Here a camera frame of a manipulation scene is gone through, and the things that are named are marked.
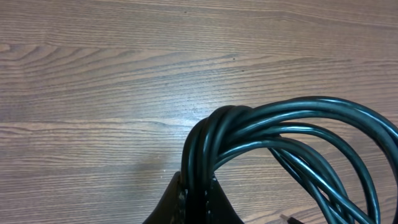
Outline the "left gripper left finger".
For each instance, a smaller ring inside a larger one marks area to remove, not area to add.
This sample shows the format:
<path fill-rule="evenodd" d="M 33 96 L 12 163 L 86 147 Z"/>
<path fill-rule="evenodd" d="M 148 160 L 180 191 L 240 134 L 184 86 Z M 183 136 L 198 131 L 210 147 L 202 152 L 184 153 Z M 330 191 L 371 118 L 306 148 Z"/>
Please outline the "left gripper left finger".
<path fill-rule="evenodd" d="M 143 224 L 184 224 L 186 192 L 176 172 L 152 213 Z"/>

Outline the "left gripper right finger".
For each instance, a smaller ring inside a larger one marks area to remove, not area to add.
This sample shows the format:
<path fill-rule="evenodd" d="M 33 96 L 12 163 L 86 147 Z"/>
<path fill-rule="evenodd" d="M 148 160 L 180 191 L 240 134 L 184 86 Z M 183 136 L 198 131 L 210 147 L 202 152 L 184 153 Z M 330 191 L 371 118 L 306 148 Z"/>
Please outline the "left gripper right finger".
<path fill-rule="evenodd" d="M 206 190 L 206 223 L 207 224 L 243 224 L 244 222 L 230 204 L 221 188 L 218 179 L 213 176 Z"/>

